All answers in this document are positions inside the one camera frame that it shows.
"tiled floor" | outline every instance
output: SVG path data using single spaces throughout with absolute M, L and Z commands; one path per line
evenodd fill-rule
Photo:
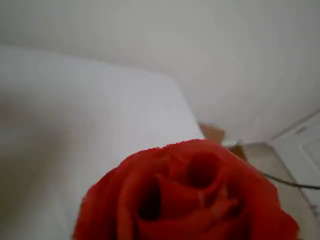
M 265 144 L 244 146 L 250 164 L 257 169 L 286 181 L 293 181 L 287 168 L 273 149 Z M 300 227 L 300 238 L 303 240 L 319 240 L 320 227 L 308 202 L 299 189 L 271 181 L 278 189 L 282 209 L 290 214 Z

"white bed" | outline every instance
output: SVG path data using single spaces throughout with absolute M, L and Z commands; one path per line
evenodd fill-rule
M 88 188 L 125 157 L 203 135 L 163 75 L 0 46 L 0 239 L 70 239 Z

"rose bloom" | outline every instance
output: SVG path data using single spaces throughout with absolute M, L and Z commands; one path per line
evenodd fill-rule
M 259 171 L 209 140 L 127 157 L 93 185 L 74 240 L 296 240 Z

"cable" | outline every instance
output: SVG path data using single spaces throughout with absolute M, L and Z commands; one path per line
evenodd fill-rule
M 320 190 L 320 186 L 314 186 L 314 185 L 307 185 L 307 184 L 298 184 L 298 183 L 294 183 L 294 182 L 289 182 L 289 181 L 285 181 L 285 180 L 282 180 L 280 178 L 277 178 L 275 176 L 272 176 L 270 174 L 267 174 L 263 171 L 261 171 L 261 173 L 269 178 L 269 179 L 272 179 L 272 180 L 275 180 L 279 183 L 282 183 L 282 184 L 285 184 L 285 185 L 288 185 L 288 186 L 291 186 L 291 187 L 295 187 L 295 188 L 299 188 L 299 189 L 312 189 L 312 190 Z

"white sheet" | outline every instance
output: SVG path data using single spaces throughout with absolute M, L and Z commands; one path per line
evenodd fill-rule
M 0 84 L 1 239 L 70 239 L 88 188 L 125 157 L 203 137 L 160 74 L 1 46 Z

